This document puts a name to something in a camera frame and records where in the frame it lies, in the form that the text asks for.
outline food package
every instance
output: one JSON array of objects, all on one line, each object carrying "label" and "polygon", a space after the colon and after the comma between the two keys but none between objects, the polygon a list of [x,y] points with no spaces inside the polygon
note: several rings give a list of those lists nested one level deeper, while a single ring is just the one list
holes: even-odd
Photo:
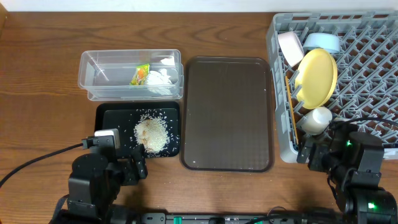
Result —
[{"label": "food package", "polygon": [[149,64],[139,65],[132,77],[130,85],[143,85],[149,74]]}]

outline wooden table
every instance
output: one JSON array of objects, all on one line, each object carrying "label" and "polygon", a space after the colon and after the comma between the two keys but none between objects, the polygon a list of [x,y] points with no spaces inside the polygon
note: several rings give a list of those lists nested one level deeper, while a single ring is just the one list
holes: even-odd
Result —
[{"label": "wooden table", "polygon": [[[196,55],[267,59],[271,13],[12,12],[0,38],[0,178],[18,165],[93,134],[99,103],[77,86],[86,50],[179,49]],[[279,157],[263,174],[193,172],[178,156],[147,161],[149,176],[123,187],[115,203],[140,212],[266,213],[322,206],[337,210],[326,175]],[[48,223],[68,193],[75,149],[40,161],[0,189],[3,223]],[[398,198],[398,161],[384,161],[381,186]]]}]

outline brown tray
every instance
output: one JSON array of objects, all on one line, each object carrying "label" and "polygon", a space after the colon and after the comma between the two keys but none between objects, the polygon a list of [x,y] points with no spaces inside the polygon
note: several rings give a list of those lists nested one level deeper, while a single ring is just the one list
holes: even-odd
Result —
[{"label": "brown tray", "polygon": [[195,57],[187,73],[182,164],[192,170],[269,170],[274,144],[267,62]]}]

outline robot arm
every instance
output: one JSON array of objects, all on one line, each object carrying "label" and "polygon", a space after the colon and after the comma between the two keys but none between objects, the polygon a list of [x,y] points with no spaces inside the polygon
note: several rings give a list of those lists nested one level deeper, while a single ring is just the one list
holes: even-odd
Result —
[{"label": "robot arm", "polygon": [[394,196],[378,186],[384,155],[382,141],[357,130],[353,124],[338,126],[330,144],[306,139],[297,162],[305,163],[308,158],[310,170],[328,174],[328,184],[347,222],[397,223]]},{"label": "robot arm", "polygon": [[148,175],[144,146],[138,145],[125,159],[116,158],[120,147],[117,129],[95,132],[83,139],[90,153],[78,157],[70,174],[68,210],[56,211],[50,223],[132,223],[139,215],[112,205],[120,186],[136,185]]}]

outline black cutting board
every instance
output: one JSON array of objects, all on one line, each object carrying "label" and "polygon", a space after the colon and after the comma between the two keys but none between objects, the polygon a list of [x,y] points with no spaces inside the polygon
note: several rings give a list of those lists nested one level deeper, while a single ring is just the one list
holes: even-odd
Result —
[{"label": "black cutting board", "polygon": [[180,150],[180,115],[177,102],[150,102],[150,103],[104,103],[97,107],[95,131],[101,129],[119,130],[120,150],[118,158],[130,155],[131,149],[137,145],[134,128],[142,115],[162,117],[167,122],[170,143],[160,153],[146,153],[146,157],[172,157]]}]

